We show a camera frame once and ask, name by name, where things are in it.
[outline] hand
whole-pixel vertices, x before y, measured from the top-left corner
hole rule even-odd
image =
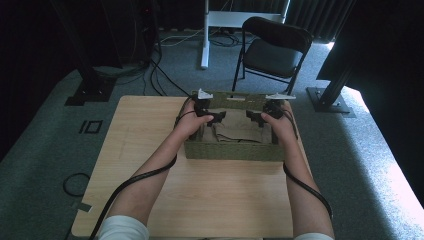
[[[283,110],[289,111],[292,114],[291,110],[287,107],[282,107]],[[261,113],[261,117],[271,125],[275,135],[277,136],[280,145],[286,145],[290,142],[297,142],[296,134],[293,130],[293,125],[290,120],[283,116],[280,119],[275,119],[272,116]]]
[[[213,119],[211,115],[205,115],[202,117],[197,117],[196,112],[194,112],[194,101],[190,100],[187,102],[181,118],[178,121],[177,126],[175,127],[176,132],[181,134],[184,139],[187,139],[190,135],[195,133],[201,125],[207,123]]]

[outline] stand base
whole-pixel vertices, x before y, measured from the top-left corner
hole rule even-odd
[[[306,91],[309,94],[316,112],[341,113],[345,118],[356,118],[353,109],[346,105],[342,95],[339,95],[332,105],[325,106],[319,102],[325,88],[308,87]]]
[[[107,102],[115,87],[115,78],[99,77],[103,84],[95,92],[86,91],[84,81],[81,82],[75,95],[66,100],[65,106],[84,106],[85,102]]]

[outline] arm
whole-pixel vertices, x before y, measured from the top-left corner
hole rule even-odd
[[[272,126],[279,144],[284,148],[285,164],[293,176],[319,192],[287,117],[274,119],[268,114],[262,113],[262,118]],[[324,205],[290,178],[287,177],[286,181],[292,210],[294,236],[316,232],[326,234],[334,239],[331,220]]]
[[[212,120],[212,116],[197,117],[195,112],[191,112],[193,106],[194,102],[189,101],[183,112],[188,114],[180,119],[178,125],[133,176],[167,165],[175,157],[184,141],[203,123]],[[169,170],[135,182],[123,189],[116,197],[108,216],[133,217],[147,226],[150,211],[159,196],[168,172]]]

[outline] chair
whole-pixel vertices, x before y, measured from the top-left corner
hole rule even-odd
[[[246,33],[257,38],[246,47]],[[311,47],[313,36],[305,29],[274,22],[262,17],[251,17],[242,26],[243,42],[237,62],[232,91],[235,91],[240,64],[243,77],[253,73],[287,83],[283,92],[290,95],[303,60]]]

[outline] person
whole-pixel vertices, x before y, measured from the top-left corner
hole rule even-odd
[[[213,119],[211,115],[197,117],[192,100],[186,104],[181,116],[176,127],[134,175],[167,165],[176,156],[184,141],[202,124]],[[285,149],[286,167],[296,178],[318,191],[297,143],[292,123],[287,117],[274,119],[266,113],[262,113],[261,116],[272,126],[279,145]],[[149,232],[146,226],[149,214],[168,172],[169,170],[164,171],[123,189],[103,222],[99,239],[148,239]],[[295,239],[334,239],[331,219],[323,204],[290,178],[287,178],[287,191]]]

